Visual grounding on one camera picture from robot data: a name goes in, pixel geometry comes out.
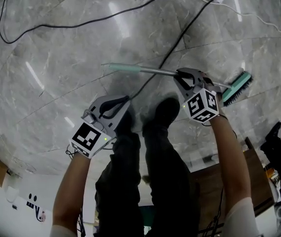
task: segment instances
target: white sleeve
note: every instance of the white sleeve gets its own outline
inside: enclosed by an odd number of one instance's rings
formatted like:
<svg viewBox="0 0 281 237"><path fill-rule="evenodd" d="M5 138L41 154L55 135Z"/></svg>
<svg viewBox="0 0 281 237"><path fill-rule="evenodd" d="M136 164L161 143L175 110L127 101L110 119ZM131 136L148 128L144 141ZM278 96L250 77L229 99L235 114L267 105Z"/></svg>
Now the white sleeve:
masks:
<svg viewBox="0 0 281 237"><path fill-rule="evenodd" d="M223 237L260 236L255 221L252 199L246 197L236 203L229 211L223 227Z"/></svg>
<svg viewBox="0 0 281 237"><path fill-rule="evenodd" d="M77 235L68 228L54 225L51 228L50 237L77 237Z"/></svg>

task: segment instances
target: person's arm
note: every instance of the person's arm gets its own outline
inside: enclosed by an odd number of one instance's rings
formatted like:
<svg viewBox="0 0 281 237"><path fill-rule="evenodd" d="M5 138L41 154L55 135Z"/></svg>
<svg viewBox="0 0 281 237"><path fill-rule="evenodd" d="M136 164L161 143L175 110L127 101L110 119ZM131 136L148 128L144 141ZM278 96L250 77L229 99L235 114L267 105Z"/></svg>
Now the person's arm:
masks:
<svg viewBox="0 0 281 237"><path fill-rule="evenodd" d="M250 176L241 145L228 120L218 116L211 119L210 123L217 143L227 214L237 202L251 197Z"/></svg>
<svg viewBox="0 0 281 237"><path fill-rule="evenodd" d="M74 155L62 179L53 206L52 225L65 227L76 235L90 161L80 153Z"/></svg>

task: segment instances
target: white cable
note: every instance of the white cable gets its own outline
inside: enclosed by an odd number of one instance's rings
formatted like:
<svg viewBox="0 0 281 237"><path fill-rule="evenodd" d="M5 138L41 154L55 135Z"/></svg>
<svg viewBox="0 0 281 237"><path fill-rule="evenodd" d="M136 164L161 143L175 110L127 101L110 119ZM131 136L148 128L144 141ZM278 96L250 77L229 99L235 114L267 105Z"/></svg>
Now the white cable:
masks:
<svg viewBox="0 0 281 237"><path fill-rule="evenodd" d="M281 33L281 30L275 25L275 24L272 24L272 23L268 23L268 22L265 22L262 18L260 18L258 15L254 14L254 13L246 13L246 14L242 14L242 13L239 13L237 12L235 9L231 8L230 6L224 4L224 3L217 3L217 2L211 2L210 4L212 5L220 5L220 6L224 6L224 7L227 7L229 8L230 10L234 11L236 14L244 17L244 16L254 16L254 17L257 17L263 24L266 24L268 26L273 26L276 28L276 30Z"/></svg>

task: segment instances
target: foot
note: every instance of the foot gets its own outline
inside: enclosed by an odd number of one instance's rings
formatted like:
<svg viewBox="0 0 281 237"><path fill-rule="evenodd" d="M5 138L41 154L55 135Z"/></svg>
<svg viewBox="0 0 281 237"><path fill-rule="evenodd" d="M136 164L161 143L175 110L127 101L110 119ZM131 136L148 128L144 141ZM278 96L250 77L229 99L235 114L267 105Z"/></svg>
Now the foot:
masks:
<svg viewBox="0 0 281 237"><path fill-rule="evenodd" d="M149 123L154 123L169 128L169 126L178 116L179 112L179 101L175 98L167 98L158 105L156 108L155 118Z"/></svg>
<svg viewBox="0 0 281 237"><path fill-rule="evenodd" d="M281 127L281 122L277 122L277 123L273 126L273 128L271 129L271 131L268 133L268 135L265 137L265 140L266 140L266 141L271 141L271 140L273 140L275 137L277 137L280 127Z"/></svg>
<svg viewBox="0 0 281 237"><path fill-rule="evenodd" d="M116 136L118 137L119 135L130 134L131 127L132 127L132 116L130 112L126 112L115 130Z"/></svg>

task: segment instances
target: teal broom head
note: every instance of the teal broom head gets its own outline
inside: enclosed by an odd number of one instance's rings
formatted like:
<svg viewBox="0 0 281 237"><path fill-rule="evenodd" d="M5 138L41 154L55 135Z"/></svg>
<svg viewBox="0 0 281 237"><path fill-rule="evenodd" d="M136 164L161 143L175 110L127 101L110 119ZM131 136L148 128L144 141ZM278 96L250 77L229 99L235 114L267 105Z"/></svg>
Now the teal broom head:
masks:
<svg viewBox="0 0 281 237"><path fill-rule="evenodd" d="M243 71L241 75L239 75L231 84L231 88L224 91L224 106L232 104L240 96L240 94L249 87L252 80L252 75L246 71Z"/></svg>

